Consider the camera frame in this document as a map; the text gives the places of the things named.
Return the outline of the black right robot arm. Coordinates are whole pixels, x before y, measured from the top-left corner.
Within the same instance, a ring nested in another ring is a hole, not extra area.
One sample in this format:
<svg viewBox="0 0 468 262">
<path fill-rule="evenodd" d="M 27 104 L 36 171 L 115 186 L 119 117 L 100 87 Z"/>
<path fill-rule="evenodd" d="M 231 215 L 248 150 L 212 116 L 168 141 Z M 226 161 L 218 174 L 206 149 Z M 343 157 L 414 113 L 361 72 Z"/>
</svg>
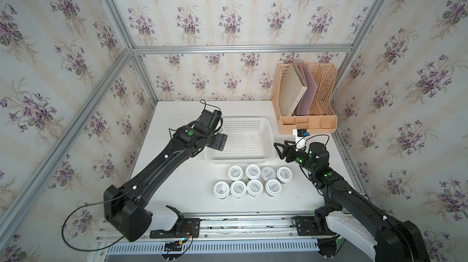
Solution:
<svg viewBox="0 0 468 262">
<path fill-rule="evenodd" d="M 374 262 L 429 261 L 419 228 L 384 212 L 353 189 L 330 167 L 330 154 L 323 143 L 313 142 L 306 150 L 286 140 L 274 147 L 280 159 L 307 170 L 308 179 L 324 197 L 324 206 L 314 211 L 315 231 L 342 236 Z"/>
</svg>

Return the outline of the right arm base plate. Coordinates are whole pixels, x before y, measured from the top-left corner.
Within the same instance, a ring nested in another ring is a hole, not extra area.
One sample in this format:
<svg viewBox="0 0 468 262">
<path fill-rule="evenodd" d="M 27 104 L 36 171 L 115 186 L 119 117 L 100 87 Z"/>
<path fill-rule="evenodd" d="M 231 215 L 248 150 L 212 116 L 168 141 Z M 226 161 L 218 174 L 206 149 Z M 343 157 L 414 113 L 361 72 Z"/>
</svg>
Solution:
<svg viewBox="0 0 468 262">
<path fill-rule="evenodd" d="M 292 224 L 299 236 L 324 236 L 328 234 L 325 222 L 315 216 L 294 216 Z"/>
</svg>

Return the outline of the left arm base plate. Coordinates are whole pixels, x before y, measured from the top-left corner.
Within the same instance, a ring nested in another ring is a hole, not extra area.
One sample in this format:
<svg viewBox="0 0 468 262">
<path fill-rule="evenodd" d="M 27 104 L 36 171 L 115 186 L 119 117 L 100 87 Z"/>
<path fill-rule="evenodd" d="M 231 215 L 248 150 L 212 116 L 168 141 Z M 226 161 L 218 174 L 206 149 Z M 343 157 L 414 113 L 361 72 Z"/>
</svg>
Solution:
<svg viewBox="0 0 468 262">
<path fill-rule="evenodd" d="M 177 221 L 170 230 L 150 231 L 151 239 L 171 239 L 171 238 L 198 238 L 200 233 L 201 219 L 184 218 Z"/>
</svg>

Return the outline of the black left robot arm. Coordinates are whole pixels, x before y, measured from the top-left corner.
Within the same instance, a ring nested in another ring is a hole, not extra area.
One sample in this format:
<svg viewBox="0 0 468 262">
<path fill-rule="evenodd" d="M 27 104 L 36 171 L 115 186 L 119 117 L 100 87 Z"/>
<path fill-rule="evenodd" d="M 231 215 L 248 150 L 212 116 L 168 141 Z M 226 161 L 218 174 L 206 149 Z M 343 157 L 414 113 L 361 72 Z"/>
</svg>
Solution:
<svg viewBox="0 0 468 262">
<path fill-rule="evenodd" d="M 206 147 L 224 149 L 227 135 L 221 110 L 204 109 L 199 118 L 176 129 L 162 152 L 135 177 L 104 192 L 104 218 L 130 242 L 149 229 L 153 214 L 146 210 L 150 199 L 169 176 L 186 160 Z"/>
</svg>

